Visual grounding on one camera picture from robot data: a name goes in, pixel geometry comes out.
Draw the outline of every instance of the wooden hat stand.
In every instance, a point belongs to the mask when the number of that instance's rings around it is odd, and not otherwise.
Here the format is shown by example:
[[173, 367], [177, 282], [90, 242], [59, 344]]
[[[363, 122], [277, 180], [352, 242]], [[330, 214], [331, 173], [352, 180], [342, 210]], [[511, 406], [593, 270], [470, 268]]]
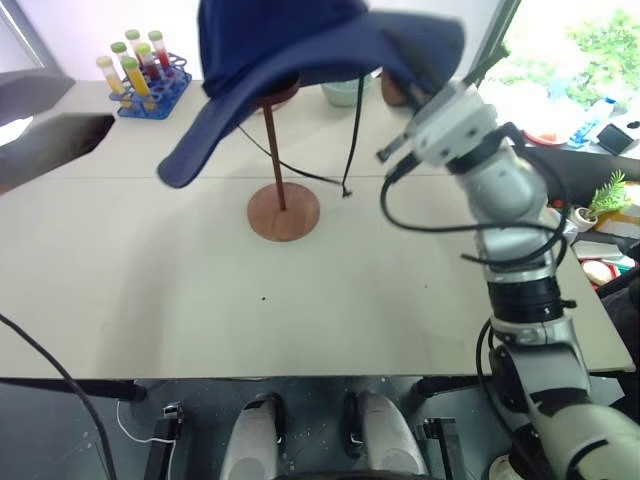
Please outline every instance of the wooden hat stand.
[[270, 87], [255, 104], [262, 108], [276, 183], [258, 190], [247, 205], [249, 225], [258, 235], [274, 242], [290, 242], [307, 235], [318, 223], [320, 203], [306, 187], [282, 181], [280, 157], [273, 122], [273, 106], [293, 97], [300, 88], [298, 75]]

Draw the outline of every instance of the white table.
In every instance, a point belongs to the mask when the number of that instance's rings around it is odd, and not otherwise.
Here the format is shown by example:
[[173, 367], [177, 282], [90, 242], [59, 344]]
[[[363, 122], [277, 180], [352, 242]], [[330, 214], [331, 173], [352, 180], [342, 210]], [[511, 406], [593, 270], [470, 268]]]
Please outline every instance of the white table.
[[[55, 112], [111, 111], [101, 83], [76, 85]], [[390, 226], [378, 207], [387, 167], [374, 152], [406, 114], [367, 96], [342, 199], [296, 179], [321, 205], [307, 237], [270, 243], [249, 227], [248, 199], [272, 182], [269, 159], [239, 132], [191, 185], [164, 186], [158, 162], [205, 101], [192, 85], [162, 122], [122, 119], [90, 154], [0, 197], [0, 306], [78, 378], [272, 375], [471, 375], [490, 313], [470, 234], [434, 236]], [[276, 112], [281, 156], [340, 176], [353, 110], [319, 88]], [[260, 115], [245, 127], [265, 141]], [[391, 193], [408, 221], [471, 221], [444, 171], [417, 169]], [[572, 254], [560, 268], [587, 366], [633, 367]], [[56, 377], [0, 329], [0, 377]]]

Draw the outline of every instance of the test tube rack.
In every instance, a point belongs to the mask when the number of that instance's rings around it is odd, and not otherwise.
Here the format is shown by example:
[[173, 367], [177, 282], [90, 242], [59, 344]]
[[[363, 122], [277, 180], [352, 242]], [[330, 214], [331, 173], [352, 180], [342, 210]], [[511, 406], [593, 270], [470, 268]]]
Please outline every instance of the test tube rack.
[[178, 103], [178, 100], [180, 100], [189, 82], [191, 82], [191, 75], [184, 71], [184, 66], [187, 63], [184, 58], [169, 53], [171, 66], [166, 69], [160, 65], [155, 53], [154, 58], [156, 67], [160, 72], [159, 80], [151, 80], [145, 73], [144, 68], [140, 68], [149, 90], [151, 90], [151, 95], [138, 95], [126, 77], [122, 79], [125, 92], [122, 94], [111, 93], [109, 95], [111, 100], [131, 105], [130, 107], [122, 105], [118, 109], [118, 115], [121, 117], [165, 119]]

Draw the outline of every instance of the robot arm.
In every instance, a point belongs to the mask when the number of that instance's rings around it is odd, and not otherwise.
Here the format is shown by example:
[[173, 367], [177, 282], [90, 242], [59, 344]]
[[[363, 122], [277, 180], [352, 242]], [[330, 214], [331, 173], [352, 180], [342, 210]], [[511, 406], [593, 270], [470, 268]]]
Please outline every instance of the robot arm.
[[[394, 183], [419, 163], [446, 166], [480, 223], [537, 224], [547, 201], [543, 179], [516, 156], [468, 82], [450, 82], [416, 113], [378, 157], [406, 141], [412, 153], [393, 169]], [[550, 234], [514, 227], [478, 231], [476, 244], [491, 298], [491, 327], [502, 344], [490, 353], [503, 405], [526, 413], [558, 478], [640, 478], [640, 427], [589, 401], [589, 375], [560, 297], [556, 264], [543, 247]], [[526, 261], [527, 254], [542, 250]]]

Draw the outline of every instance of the green cap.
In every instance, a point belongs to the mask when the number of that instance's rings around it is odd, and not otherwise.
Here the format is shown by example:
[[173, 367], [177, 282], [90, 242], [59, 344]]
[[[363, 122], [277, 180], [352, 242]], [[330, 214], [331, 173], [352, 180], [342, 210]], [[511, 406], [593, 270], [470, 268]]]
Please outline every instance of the green cap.
[[124, 32], [124, 36], [127, 37], [127, 40], [135, 40], [140, 38], [140, 32], [137, 30], [127, 30]]
[[152, 42], [154, 40], [162, 40], [162, 32], [160, 30], [153, 30], [152, 32], [149, 32], [149, 40]]
[[138, 61], [135, 58], [131, 58], [131, 57], [123, 57], [122, 60], [120, 60], [120, 64], [122, 65], [122, 68], [138, 68]]
[[111, 51], [113, 53], [124, 53], [127, 51], [127, 46], [124, 42], [116, 42], [111, 44]]
[[138, 55], [146, 55], [147, 53], [151, 53], [151, 47], [148, 43], [141, 43], [136, 47], [136, 53]]
[[108, 57], [107, 55], [102, 55], [101, 57], [96, 58], [96, 65], [99, 67], [110, 67], [113, 65], [113, 60], [111, 60], [111, 57]]

